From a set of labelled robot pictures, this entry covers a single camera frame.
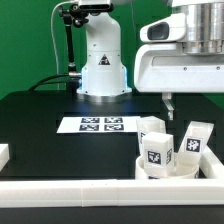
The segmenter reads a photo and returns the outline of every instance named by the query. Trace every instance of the small white cube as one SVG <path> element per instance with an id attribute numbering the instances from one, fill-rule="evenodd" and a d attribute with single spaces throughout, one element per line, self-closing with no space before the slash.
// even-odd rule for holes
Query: small white cube
<path id="1" fill-rule="evenodd" d="M 191 121 L 178 151 L 177 161 L 191 166 L 198 165 L 213 127 L 211 123 Z"/>
<path id="2" fill-rule="evenodd" d="M 0 144 L 0 171 L 9 161 L 9 147 L 8 144 Z"/>
<path id="3" fill-rule="evenodd" d="M 143 150 L 144 170 L 149 177 L 167 177 L 173 172 L 173 135 L 150 132 L 143 137 Z"/>
<path id="4" fill-rule="evenodd" d="M 140 155 L 143 155 L 142 138 L 149 132 L 166 133 L 165 121 L 154 117 L 143 117 L 137 120 L 138 142 Z"/>

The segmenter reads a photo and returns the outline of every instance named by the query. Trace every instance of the green background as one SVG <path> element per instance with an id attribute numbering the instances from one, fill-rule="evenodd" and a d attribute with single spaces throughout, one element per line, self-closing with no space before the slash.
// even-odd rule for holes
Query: green background
<path id="1" fill-rule="evenodd" d="M 56 74 L 50 21 L 54 6 L 60 2 L 62 1 L 1 0 L 0 99 L 10 92 L 27 90 L 42 78 Z M 128 84 L 131 87 L 135 55 L 142 45 L 139 30 L 170 14 L 170 9 L 160 0 L 135 0 L 133 6 L 134 14 L 131 4 L 116 6 L 111 13 L 121 26 L 122 63 L 128 68 Z M 60 72 L 63 73 L 67 72 L 66 39 L 64 25 L 58 15 L 54 25 L 62 65 Z M 75 61 L 80 69 L 86 62 L 85 29 L 74 28 L 73 34 Z M 206 96 L 224 108 L 222 94 Z"/>

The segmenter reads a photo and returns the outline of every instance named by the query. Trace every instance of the white tray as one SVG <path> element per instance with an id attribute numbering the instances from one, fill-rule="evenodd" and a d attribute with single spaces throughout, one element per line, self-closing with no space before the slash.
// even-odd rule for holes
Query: white tray
<path id="1" fill-rule="evenodd" d="M 208 147 L 200 168 L 206 179 L 3 181 L 0 207 L 224 205 L 224 166 Z"/>

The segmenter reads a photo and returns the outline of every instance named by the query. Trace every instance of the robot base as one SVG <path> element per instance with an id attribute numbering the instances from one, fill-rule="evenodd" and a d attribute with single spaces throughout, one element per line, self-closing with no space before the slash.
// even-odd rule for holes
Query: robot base
<path id="1" fill-rule="evenodd" d="M 115 103 L 120 102 L 123 100 L 130 99 L 132 96 L 132 91 L 130 89 L 129 92 L 116 95 L 116 96 L 94 96 L 94 95 L 87 95 L 83 93 L 77 93 L 77 98 L 79 100 L 85 100 L 93 103 Z"/>

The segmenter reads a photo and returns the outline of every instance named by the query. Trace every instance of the white paper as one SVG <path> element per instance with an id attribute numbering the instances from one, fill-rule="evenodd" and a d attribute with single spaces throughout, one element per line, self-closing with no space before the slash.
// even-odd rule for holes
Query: white paper
<path id="1" fill-rule="evenodd" d="M 137 132 L 139 116 L 126 117 L 64 117 L 57 133 Z"/>

